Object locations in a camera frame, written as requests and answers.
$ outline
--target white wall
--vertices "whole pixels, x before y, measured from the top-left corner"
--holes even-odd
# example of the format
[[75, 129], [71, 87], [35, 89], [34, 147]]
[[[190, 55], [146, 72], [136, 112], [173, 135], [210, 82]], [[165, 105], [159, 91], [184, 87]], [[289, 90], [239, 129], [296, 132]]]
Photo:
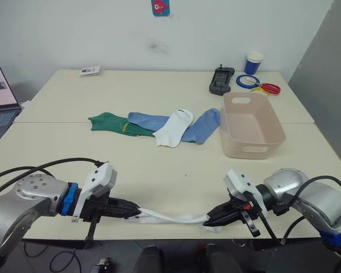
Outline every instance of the white wall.
[[331, 1], [0, 0], [0, 64], [20, 100], [61, 68], [241, 70], [249, 50], [289, 80]]

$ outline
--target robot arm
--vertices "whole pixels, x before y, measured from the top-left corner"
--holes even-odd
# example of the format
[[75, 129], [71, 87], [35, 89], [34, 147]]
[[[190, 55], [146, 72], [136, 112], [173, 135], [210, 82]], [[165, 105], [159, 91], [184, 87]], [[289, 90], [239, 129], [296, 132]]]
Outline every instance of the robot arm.
[[48, 175], [29, 175], [0, 196], [0, 257], [8, 255], [40, 216], [72, 216], [96, 225], [101, 216], [140, 213], [132, 202], [109, 197], [117, 173], [105, 163], [90, 173], [83, 189]]
[[230, 170], [224, 178], [231, 200], [217, 206], [208, 215], [205, 226], [224, 226], [241, 220], [257, 237], [260, 232], [252, 220], [267, 216], [272, 210], [277, 216], [286, 213], [289, 206], [298, 210], [320, 233], [323, 243], [332, 251], [341, 253], [341, 194], [334, 188], [314, 182], [308, 185], [290, 204], [308, 177], [296, 169], [281, 169], [256, 187], [247, 177]]

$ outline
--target green sock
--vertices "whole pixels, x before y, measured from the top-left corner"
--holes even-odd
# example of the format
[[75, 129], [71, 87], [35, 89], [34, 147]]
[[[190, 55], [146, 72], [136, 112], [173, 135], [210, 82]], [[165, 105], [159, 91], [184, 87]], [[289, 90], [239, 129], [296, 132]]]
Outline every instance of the green sock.
[[139, 135], [154, 137], [153, 133], [155, 131], [144, 129], [139, 125], [129, 122], [127, 118], [118, 117], [111, 113], [105, 112], [97, 117], [91, 117], [89, 120], [92, 123], [91, 131], [112, 131], [133, 137]]

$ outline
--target blue cup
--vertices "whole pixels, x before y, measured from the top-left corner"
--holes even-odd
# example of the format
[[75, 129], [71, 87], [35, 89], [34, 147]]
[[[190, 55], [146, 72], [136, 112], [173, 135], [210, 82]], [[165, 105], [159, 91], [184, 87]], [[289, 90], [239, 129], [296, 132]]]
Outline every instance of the blue cup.
[[264, 55], [256, 51], [251, 51], [248, 53], [244, 72], [249, 75], [254, 75], [263, 58]]

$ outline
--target white sock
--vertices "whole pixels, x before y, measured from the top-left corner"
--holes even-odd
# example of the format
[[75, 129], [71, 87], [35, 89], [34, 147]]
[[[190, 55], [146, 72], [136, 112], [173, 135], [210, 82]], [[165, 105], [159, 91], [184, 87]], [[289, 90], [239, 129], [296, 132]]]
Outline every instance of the white sock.
[[157, 146], [175, 148], [180, 144], [185, 130], [193, 121], [193, 114], [188, 110], [177, 110], [170, 115], [166, 124], [153, 133]]

